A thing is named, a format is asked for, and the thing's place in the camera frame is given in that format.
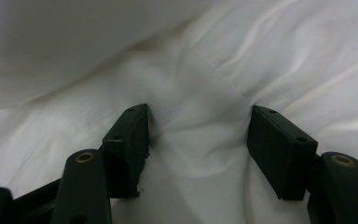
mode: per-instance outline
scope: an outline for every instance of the white fabric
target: white fabric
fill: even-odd
[[[64,88],[213,1],[0,1],[0,108]]]
[[[89,59],[93,48],[76,55]],[[279,201],[247,152],[254,104],[309,133],[318,153],[358,159],[358,1],[226,1],[95,59],[96,69],[85,61],[64,64],[65,80],[38,63],[15,74],[51,74],[54,88],[31,79],[15,89],[25,96],[0,91],[0,186],[15,196],[60,177],[69,155],[98,147],[122,111],[142,103],[151,156],[141,197],[112,201],[114,223],[310,223],[306,201]]]

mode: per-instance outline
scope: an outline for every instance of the white sheet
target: white sheet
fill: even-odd
[[[253,104],[283,113],[318,153],[358,159],[358,1],[226,1],[95,63],[59,91],[23,83],[32,97],[10,91],[9,103],[0,93],[0,107],[16,105],[0,109],[0,186],[20,196],[58,178],[69,155],[98,147],[141,103],[151,156],[141,197],[112,201],[115,223],[310,223],[305,202],[278,201],[248,155]]]
[[[215,1],[0,1],[0,108],[64,88]]]

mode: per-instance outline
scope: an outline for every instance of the bed sheet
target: bed sheet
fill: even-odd
[[[280,111],[318,153],[358,159],[358,1],[216,3],[116,55],[0,108],[0,186],[18,197],[55,180],[142,103],[151,155],[140,198],[112,200],[114,223],[310,223],[247,152],[252,105]]]

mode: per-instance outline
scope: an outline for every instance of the black robotic joint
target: black robotic joint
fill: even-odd
[[[133,106],[123,112],[100,148],[111,198],[139,195],[137,186],[149,154],[148,145],[147,105]]]
[[[101,151],[86,149],[68,158],[51,224],[111,223]]]
[[[325,152],[316,161],[311,176],[311,223],[358,224],[358,160],[338,152]]]
[[[303,199],[317,146],[278,112],[254,105],[247,147],[279,199]]]

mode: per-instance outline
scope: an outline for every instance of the brass insert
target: brass insert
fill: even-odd
[[[90,152],[83,152],[79,155],[76,156],[76,161],[77,162],[88,162],[88,161],[92,161],[95,158],[94,154],[90,153]]]
[[[341,165],[346,165],[346,166],[354,165],[354,161],[346,156],[334,155],[331,158],[333,159],[333,161],[335,161],[336,163],[339,163]]]

